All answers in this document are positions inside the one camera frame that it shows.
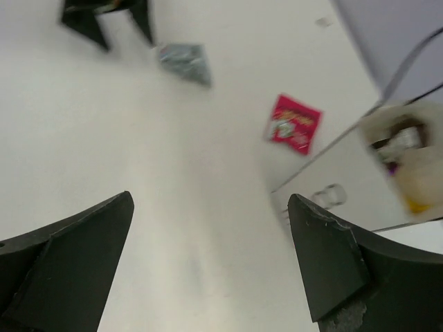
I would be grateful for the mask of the silver grey snack packet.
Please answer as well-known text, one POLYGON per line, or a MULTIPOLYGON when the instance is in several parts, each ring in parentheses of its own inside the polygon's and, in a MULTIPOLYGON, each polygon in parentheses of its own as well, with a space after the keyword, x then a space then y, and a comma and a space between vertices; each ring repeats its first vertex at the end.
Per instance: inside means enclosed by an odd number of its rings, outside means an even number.
POLYGON ((166 44, 159 49, 159 62, 163 69, 183 80, 212 86, 208 59, 201 44, 166 44))

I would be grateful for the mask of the yellow M&M's packet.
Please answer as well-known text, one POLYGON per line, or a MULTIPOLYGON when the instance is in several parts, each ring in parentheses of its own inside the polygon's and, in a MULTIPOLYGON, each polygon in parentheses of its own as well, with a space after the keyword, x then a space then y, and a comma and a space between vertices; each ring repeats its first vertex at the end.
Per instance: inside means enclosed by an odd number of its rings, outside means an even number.
POLYGON ((432 208, 432 205, 417 203, 408 197, 405 198, 405 201, 409 211, 413 214, 421 214, 432 208))

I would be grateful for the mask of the brown chocolate bar wrapper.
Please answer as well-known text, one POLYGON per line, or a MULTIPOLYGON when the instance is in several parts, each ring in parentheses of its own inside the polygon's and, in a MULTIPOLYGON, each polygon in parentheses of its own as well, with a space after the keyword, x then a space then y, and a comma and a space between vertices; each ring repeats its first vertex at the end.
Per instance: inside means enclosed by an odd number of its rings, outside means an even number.
POLYGON ((428 143, 428 125, 419 118, 403 116, 395 119, 394 123, 382 132, 381 139, 370 146, 392 176, 401 165, 406 151, 424 148, 428 143))

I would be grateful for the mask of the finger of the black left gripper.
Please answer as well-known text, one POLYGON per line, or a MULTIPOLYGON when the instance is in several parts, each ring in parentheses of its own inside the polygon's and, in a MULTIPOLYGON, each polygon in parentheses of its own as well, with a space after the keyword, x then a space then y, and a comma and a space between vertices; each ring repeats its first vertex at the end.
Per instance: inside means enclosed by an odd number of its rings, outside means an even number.
POLYGON ((60 23, 75 33, 95 43, 104 52, 110 47, 98 21, 96 9, 105 1, 65 0, 62 4, 60 23))
POLYGON ((150 2, 148 0, 138 0, 129 8, 132 19, 142 32, 150 47, 155 47, 155 36, 150 17, 150 2))

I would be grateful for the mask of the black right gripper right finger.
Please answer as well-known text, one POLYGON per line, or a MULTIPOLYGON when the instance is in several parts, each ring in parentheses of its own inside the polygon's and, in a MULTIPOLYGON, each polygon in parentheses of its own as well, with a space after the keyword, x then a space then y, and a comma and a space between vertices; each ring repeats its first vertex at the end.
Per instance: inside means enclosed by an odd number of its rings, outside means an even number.
POLYGON ((441 331, 442 255, 345 221, 299 194, 289 221, 320 331, 441 331))

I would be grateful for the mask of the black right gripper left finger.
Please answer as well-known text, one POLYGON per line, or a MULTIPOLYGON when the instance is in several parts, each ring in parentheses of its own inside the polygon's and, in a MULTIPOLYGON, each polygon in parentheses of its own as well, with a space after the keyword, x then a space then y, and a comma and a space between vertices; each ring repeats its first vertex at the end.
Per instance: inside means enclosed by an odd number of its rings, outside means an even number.
POLYGON ((125 191, 1 241, 1 330, 97 331, 133 213, 125 191))

